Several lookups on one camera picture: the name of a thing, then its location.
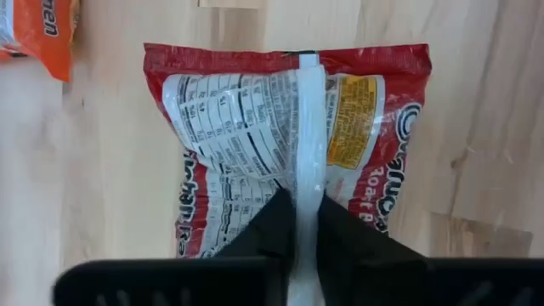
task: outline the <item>red packaging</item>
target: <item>red packaging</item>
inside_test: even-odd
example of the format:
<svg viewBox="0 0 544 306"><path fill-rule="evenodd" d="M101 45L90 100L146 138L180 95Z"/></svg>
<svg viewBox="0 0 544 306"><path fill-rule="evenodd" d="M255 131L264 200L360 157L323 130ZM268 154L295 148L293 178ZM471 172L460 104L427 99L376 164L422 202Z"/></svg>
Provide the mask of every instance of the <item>red packaging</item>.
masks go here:
<svg viewBox="0 0 544 306"><path fill-rule="evenodd" d="M159 44L145 44L145 52L150 91L171 124L163 103L163 83L171 75L242 74L242 78L299 67L297 53L220 52ZM388 215L405 178L411 124L423 106L432 68L428 45L317 54L328 75L329 111L323 122L329 137L326 193L373 228L387 232ZM183 103L178 102L180 111L185 111ZM179 257L202 256L210 247L230 241L277 188L273 179L244 177L234 182L220 167L200 152L186 154L176 223ZM245 197L247 186L258 188L260 196ZM218 237L222 231L226 234Z"/></svg>

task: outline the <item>red snack bag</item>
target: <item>red snack bag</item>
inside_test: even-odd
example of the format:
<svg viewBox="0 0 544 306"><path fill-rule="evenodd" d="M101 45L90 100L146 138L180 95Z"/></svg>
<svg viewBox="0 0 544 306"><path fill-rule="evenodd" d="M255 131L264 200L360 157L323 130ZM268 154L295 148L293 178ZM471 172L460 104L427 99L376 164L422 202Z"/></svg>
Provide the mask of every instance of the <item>red snack bag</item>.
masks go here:
<svg viewBox="0 0 544 306"><path fill-rule="evenodd" d="M0 61L28 54L41 60L53 77L69 82L79 0L2 0L0 4Z"/></svg>
<svg viewBox="0 0 544 306"><path fill-rule="evenodd" d="M284 71L297 69L302 57L298 53L221 52L158 44L145 44L145 51L144 73L150 91L190 150L185 156L186 181L176 223L178 256L206 256L210 249L231 241L278 185L283 185L273 175L256 176L243 169L237 172L236 163L226 162L223 153L216 153L215 140L206 135L215 133L214 124L225 123L225 119L213 116L209 97L221 92L221 77L235 75L235 93L247 87L251 97L247 102L231 94L240 105L235 111L246 114L241 116L242 122L253 120L252 114L261 110L265 116L274 111L278 116L290 101L283 99L288 97L289 82L279 80ZM322 123L328 138L326 193L376 230L387 232L388 215L404 181L411 125L423 106L431 72L428 45L325 50L317 54L327 73L326 117ZM171 75L178 75L176 82L165 83ZM252 81L245 83L244 77ZM229 85L225 83L224 93ZM174 110L165 101L173 95L178 96ZM193 95L203 97L202 113L191 100ZM261 105L260 101L270 103ZM249 112L245 109L251 103ZM273 130L272 135L281 134L280 123L277 128L280 132ZM204 145L210 149L203 150ZM258 153L261 149L257 147L247 150ZM262 166L269 166L273 159L261 159Z"/></svg>

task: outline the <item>snack bag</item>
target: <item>snack bag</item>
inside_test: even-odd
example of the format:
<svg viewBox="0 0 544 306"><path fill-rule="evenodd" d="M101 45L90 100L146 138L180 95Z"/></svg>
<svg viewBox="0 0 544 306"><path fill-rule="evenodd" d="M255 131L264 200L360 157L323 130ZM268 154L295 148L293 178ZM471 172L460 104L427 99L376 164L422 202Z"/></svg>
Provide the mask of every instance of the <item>snack bag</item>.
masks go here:
<svg viewBox="0 0 544 306"><path fill-rule="evenodd" d="M78 13L79 0L0 0L0 60L28 54L53 77L70 81Z"/></svg>
<svg viewBox="0 0 544 306"><path fill-rule="evenodd" d="M212 256L287 188L298 258L289 304L314 304L306 302L320 292L323 192L388 231L431 71L428 46L260 54L145 44L145 51L150 91L188 150L178 257Z"/></svg>

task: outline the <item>wooden table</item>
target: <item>wooden table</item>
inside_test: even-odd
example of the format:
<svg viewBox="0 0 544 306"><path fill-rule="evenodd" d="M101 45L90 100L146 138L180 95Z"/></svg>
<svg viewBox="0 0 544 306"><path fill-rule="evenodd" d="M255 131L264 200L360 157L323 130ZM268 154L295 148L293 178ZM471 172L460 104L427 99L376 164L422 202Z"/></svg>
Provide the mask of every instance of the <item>wooden table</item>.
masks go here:
<svg viewBox="0 0 544 306"><path fill-rule="evenodd" d="M1 304L46 304L55 276L84 260L173 255L182 147L146 86L143 42L429 43L433 76L393 237L429 255L544 255L542 0L200 5L83 1L72 84L33 60L0 66Z"/></svg>

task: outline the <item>black plastic object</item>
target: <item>black plastic object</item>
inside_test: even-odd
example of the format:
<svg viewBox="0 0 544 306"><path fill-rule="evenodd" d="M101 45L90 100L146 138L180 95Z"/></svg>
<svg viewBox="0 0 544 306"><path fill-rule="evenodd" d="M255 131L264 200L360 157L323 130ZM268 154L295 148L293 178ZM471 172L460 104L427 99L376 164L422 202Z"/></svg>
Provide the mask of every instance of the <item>black plastic object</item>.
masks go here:
<svg viewBox="0 0 544 306"><path fill-rule="evenodd" d="M327 306L544 305L544 261L425 258L321 203L317 262Z"/></svg>
<svg viewBox="0 0 544 306"><path fill-rule="evenodd" d="M57 280L54 305L285 305L294 229L291 197L279 190L214 258L85 263Z"/></svg>

